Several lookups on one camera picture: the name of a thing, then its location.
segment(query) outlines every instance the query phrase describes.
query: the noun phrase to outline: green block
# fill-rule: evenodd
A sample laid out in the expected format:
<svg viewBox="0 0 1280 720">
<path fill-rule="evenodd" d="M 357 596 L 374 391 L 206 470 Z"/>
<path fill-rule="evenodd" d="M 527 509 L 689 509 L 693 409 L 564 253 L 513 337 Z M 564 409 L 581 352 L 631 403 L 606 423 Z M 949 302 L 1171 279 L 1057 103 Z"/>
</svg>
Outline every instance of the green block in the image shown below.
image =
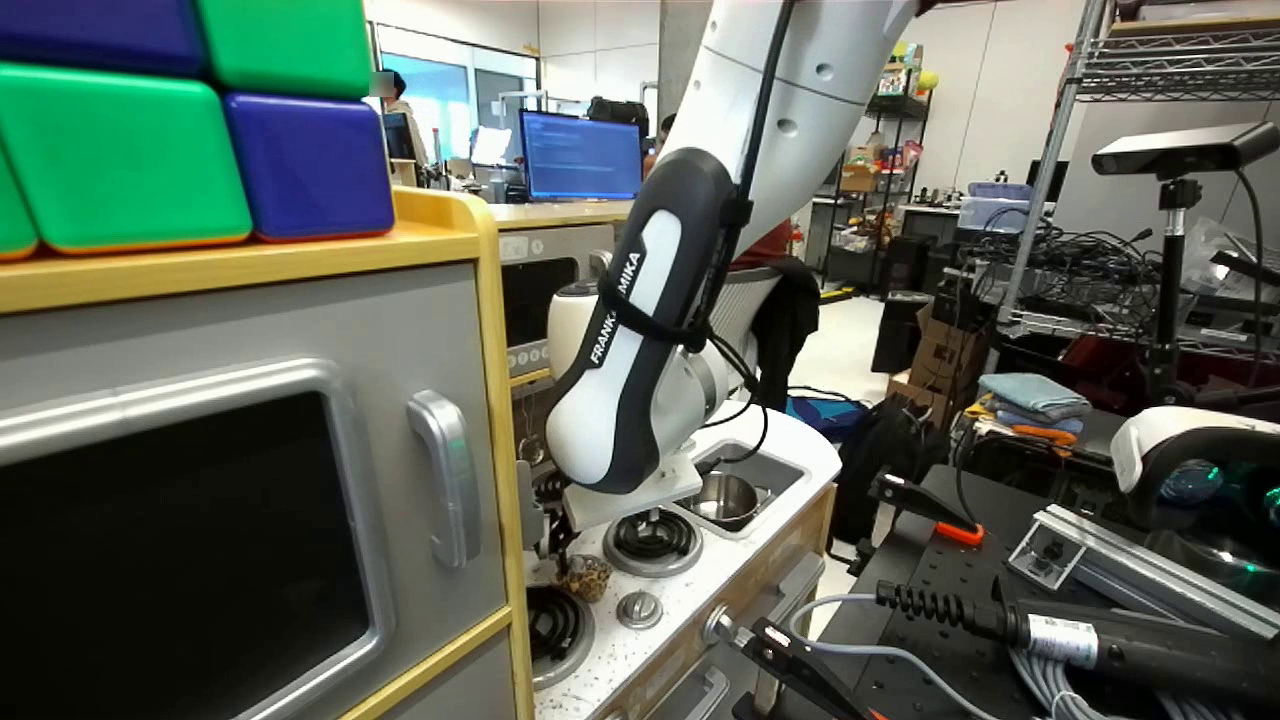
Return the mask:
<svg viewBox="0 0 1280 720">
<path fill-rule="evenodd" d="M 30 249 L 36 223 L 0 148 L 0 258 L 29 254 Z"/>
<path fill-rule="evenodd" d="M 230 90 L 371 90 L 371 45 L 360 0 L 201 0 L 212 71 Z"/>
<path fill-rule="evenodd" d="M 0 62 L 0 94 L 0 142 L 54 253 L 246 238 L 235 148 L 206 82 Z"/>
</svg>

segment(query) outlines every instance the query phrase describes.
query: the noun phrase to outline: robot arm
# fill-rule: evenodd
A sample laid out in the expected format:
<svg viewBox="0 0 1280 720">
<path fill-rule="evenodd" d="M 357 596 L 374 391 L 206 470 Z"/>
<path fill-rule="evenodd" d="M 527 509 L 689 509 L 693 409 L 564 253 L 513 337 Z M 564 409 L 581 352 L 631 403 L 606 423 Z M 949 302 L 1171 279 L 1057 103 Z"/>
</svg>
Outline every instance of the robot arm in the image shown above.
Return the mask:
<svg viewBox="0 0 1280 720">
<path fill-rule="evenodd" d="M 767 279 L 725 285 L 726 262 L 807 203 L 912 6 L 715 0 L 680 118 L 554 384 L 549 442 L 569 480 L 634 497 L 731 391 L 731 362 L 707 340 L 751 354 L 749 323 Z M 665 488 L 643 505 L 693 490 Z"/>
</svg>

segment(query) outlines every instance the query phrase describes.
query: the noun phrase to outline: desk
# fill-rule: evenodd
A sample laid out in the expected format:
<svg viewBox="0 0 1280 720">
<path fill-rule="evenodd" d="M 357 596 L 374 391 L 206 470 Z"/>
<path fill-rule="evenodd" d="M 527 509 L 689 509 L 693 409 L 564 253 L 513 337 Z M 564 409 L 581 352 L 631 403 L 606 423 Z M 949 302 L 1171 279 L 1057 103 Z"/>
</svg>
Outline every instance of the desk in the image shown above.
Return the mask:
<svg viewBox="0 0 1280 720">
<path fill-rule="evenodd" d="M 936 463 L 923 477 L 923 488 L 956 500 L 956 470 Z M 1000 574 L 1003 589 L 1031 593 L 1018 574 L 1003 567 L 1003 556 L 1015 546 L 1031 511 L 1045 505 L 1015 488 L 990 482 L 984 477 L 964 470 L 964 497 L 980 523 L 989 523 L 984 552 L 961 552 L 928 545 L 928 523 L 920 517 L 902 517 L 885 546 L 861 574 L 861 589 L 876 589 L 881 580 L 914 585 L 936 593 L 984 596 Z M 898 643 L 928 659 L 949 683 L 956 683 L 973 705 L 990 717 L 1037 717 L 1037 698 L 1018 686 L 1008 651 L 997 651 L 989 640 L 968 630 L 952 630 L 923 619 L 902 619 L 887 608 L 840 608 L 824 630 L 827 643 Z M 914 669 L 887 659 L 845 659 L 827 656 L 827 664 L 890 720 L 936 720 L 964 717 L 944 691 L 936 691 Z M 783 691 L 789 720 L 818 720 L 813 705 Z"/>
</svg>

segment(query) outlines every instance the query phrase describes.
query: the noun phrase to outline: window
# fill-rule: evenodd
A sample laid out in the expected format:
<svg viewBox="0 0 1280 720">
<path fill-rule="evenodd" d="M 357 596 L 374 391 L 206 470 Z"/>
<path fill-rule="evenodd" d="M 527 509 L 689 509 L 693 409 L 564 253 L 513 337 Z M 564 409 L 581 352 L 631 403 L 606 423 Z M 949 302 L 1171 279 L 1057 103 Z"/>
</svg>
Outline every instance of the window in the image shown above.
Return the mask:
<svg viewBox="0 0 1280 720">
<path fill-rule="evenodd" d="M 515 128 L 518 94 L 535 90 L 535 60 L 518 51 L 473 46 L 444 36 L 371 26 L 379 68 L 408 82 L 422 142 L 439 133 L 439 160 L 469 157 L 477 128 Z"/>
</svg>

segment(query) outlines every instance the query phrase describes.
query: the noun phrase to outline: oven door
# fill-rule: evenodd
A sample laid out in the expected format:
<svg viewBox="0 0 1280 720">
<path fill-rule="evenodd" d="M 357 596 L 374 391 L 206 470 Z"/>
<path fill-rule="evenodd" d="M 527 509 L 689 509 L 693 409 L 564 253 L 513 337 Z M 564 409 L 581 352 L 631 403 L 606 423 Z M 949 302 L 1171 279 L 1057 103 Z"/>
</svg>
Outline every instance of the oven door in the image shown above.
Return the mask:
<svg viewBox="0 0 1280 720">
<path fill-rule="evenodd" d="M 309 354 L 336 369 L 349 397 L 336 421 L 350 428 L 342 448 L 360 450 L 360 463 L 349 466 L 349 488 L 365 497 L 360 505 L 369 509 L 350 517 L 350 531 L 365 536 L 365 567 L 382 567 L 379 604 L 395 612 L 382 612 L 369 664 L 342 669 L 336 683 L 323 683 L 309 705 L 282 696 L 282 705 L 267 711 L 339 717 L 504 608 L 500 511 L 488 450 L 492 403 L 483 391 L 477 295 L 473 262 L 448 262 L 7 316 L 0 321 L 0 421 L 29 417 L 25 423 L 30 423 L 30 409 L 58 409 L 81 397 L 129 397 L 227 369 L 265 369 L 278 354 Z M 212 457 L 212 463 L 218 459 L 235 463 L 235 440 Z M 113 511 L 118 511 L 113 509 L 113 477 L 99 477 L 96 490 L 105 497 L 90 520 L 108 523 Z M 13 680 L 7 673 L 0 676 L 0 717 Z M 465 673 L 450 683 L 465 686 L 444 691 L 455 698 L 448 698 L 455 711 L 495 707 L 508 717 L 515 707 L 513 680 Z"/>
</svg>

